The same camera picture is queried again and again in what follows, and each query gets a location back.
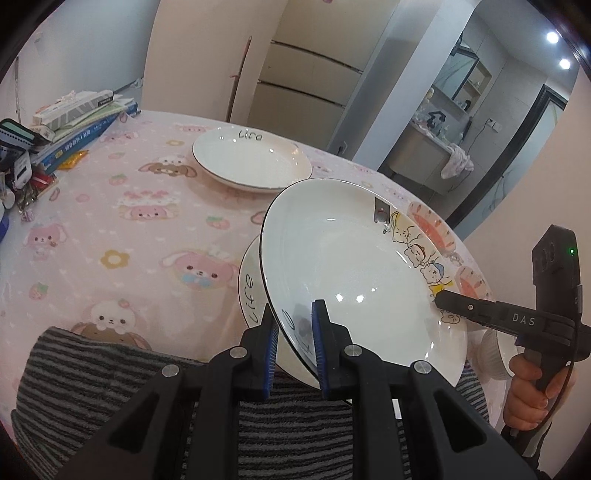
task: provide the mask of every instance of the recessed light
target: recessed light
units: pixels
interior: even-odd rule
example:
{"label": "recessed light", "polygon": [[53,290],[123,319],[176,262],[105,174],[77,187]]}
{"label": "recessed light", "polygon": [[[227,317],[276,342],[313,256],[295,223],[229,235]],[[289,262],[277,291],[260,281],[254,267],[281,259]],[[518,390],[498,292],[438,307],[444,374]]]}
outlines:
{"label": "recessed light", "polygon": [[550,43],[558,43],[559,39],[560,37],[556,32],[548,32],[546,35],[546,40],[548,40]]}

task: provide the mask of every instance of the plate with cartoon print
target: plate with cartoon print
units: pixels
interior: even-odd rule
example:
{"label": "plate with cartoon print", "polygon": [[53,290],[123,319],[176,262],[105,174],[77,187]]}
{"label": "plate with cartoon print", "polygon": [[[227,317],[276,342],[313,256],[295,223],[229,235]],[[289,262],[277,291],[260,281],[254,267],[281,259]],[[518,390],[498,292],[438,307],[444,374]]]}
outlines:
{"label": "plate with cartoon print", "polygon": [[298,146],[263,130],[224,125],[198,137],[197,162],[213,178],[239,190],[278,193],[312,175]]}
{"label": "plate with cartoon print", "polygon": [[271,203],[260,262],[281,330],[317,375],[311,304],[382,359],[427,360],[452,384],[466,360],[465,320],[439,310],[434,295],[458,291],[447,258],[405,213],[343,180],[296,183]]}

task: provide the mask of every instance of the doorway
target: doorway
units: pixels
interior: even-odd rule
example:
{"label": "doorway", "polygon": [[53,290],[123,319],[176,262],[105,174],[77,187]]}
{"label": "doorway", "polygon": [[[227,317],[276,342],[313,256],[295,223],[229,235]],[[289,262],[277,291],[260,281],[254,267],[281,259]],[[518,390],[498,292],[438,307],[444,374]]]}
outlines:
{"label": "doorway", "polygon": [[567,101],[547,85],[503,153],[447,219],[460,239],[472,233],[521,180],[550,137]]}

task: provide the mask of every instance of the striped cloth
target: striped cloth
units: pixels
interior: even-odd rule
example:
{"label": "striped cloth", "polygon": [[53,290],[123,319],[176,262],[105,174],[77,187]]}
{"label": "striped cloth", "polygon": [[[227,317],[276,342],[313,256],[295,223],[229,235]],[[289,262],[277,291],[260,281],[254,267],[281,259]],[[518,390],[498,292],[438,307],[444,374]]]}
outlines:
{"label": "striped cloth", "polygon": [[[164,365],[199,363],[128,345],[102,343],[61,330],[45,331],[21,378],[12,425],[21,453],[51,480],[109,418]],[[482,388],[466,363],[458,391],[488,419]],[[352,477],[351,408],[277,372],[265,403],[242,403],[241,480],[340,480]],[[402,458],[410,478],[404,431]]]}

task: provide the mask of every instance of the wall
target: wall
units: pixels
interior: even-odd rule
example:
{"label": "wall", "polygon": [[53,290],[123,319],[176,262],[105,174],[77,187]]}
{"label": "wall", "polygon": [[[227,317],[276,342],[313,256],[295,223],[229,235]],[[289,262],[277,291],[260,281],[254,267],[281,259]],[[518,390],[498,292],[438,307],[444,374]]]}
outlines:
{"label": "wall", "polygon": [[464,42],[478,55],[482,64],[492,75],[491,81],[486,86],[484,92],[471,110],[473,116],[480,108],[482,102],[491,91],[496,79],[498,78],[509,54],[491,29],[484,23],[484,20],[478,16],[478,9],[466,24],[463,35]]}
{"label": "wall", "polygon": [[[143,76],[160,0],[66,0],[21,50],[23,123],[72,90],[118,89]],[[0,116],[17,118],[14,65],[0,84]]]}
{"label": "wall", "polygon": [[402,0],[388,38],[334,137],[377,169],[445,63],[479,0]]}
{"label": "wall", "polygon": [[[465,177],[465,180],[458,179],[458,187],[447,195],[433,196],[429,205],[439,215],[443,218],[449,217],[482,180],[517,132],[545,80],[546,76],[535,68],[513,57],[506,60],[461,144],[474,162],[474,171]],[[488,118],[500,123],[500,132],[485,127]]]}
{"label": "wall", "polygon": [[[591,283],[591,82],[581,69],[566,110],[540,155],[507,198],[466,240],[495,297],[533,307],[531,249],[550,224],[575,231],[581,280]],[[591,309],[583,313],[591,325]],[[553,476],[591,421],[591,361],[577,364],[579,380],[557,413],[544,442],[540,466]]]}
{"label": "wall", "polygon": [[146,62],[142,106],[225,120],[232,75],[252,43],[232,122],[245,124],[287,0],[162,0]]}

